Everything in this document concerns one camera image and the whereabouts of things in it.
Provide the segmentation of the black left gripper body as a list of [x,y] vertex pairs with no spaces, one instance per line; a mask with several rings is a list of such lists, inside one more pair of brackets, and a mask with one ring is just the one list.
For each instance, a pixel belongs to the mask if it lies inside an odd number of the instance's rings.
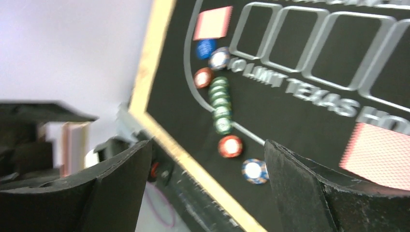
[[53,169],[53,144],[46,125],[54,122],[94,122],[98,118],[61,101],[2,101],[0,103],[0,182]]

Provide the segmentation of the red playing card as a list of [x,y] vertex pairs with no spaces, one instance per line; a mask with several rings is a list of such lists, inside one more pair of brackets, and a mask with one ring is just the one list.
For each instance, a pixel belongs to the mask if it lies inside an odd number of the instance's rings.
[[339,167],[376,184],[410,189],[410,137],[357,123]]
[[226,6],[199,13],[193,40],[219,39],[226,36],[233,6]]

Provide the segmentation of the green chip row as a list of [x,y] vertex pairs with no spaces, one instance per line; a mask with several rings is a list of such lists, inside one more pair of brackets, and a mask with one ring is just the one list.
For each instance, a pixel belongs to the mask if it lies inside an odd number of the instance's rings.
[[226,77],[216,77],[210,85],[208,95],[213,107],[212,116],[217,133],[227,135],[232,131],[232,104]]

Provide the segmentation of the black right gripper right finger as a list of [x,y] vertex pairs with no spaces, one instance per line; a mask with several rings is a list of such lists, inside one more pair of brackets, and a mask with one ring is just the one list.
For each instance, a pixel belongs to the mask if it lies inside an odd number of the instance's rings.
[[336,172],[272,140],[264,155],[285,232],[409,231],[409,191]]

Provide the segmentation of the red playing card box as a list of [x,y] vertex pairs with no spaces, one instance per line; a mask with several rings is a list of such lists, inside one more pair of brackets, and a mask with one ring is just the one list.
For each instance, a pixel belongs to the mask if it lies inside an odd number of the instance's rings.
[[62,125],[60,174],[66,177],[86,168],[89,122],[66,122]]

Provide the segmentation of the blue small blind button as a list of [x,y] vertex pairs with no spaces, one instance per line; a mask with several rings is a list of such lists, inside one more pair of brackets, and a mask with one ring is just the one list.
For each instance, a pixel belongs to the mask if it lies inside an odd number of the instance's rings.
[[200,60],[210,58],[211,54],[216,50],[215,39],[199,40],[196,46],[196,55]]

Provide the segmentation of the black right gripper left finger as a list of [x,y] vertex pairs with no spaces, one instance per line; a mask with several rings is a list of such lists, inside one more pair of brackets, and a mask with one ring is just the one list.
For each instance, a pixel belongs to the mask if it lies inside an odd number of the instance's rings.
[[133,232],[151,166],[152,142],[35,188],[0,193],[3,232]]

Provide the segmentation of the blue poker chip stack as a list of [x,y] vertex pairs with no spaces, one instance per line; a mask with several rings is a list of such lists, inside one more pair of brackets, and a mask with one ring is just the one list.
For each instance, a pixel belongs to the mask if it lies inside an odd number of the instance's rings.
[[252,184],[264,184],[269,180],[266,163],[259,159],[247,159],[242,163],[242,175]]

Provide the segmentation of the red poker chip stack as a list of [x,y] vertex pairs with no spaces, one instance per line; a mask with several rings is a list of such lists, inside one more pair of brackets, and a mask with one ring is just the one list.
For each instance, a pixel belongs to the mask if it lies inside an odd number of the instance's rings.
[[242,140],[235,135],[227,135],[219,140],[218,151],[224,158],[238,157],[243,150]]

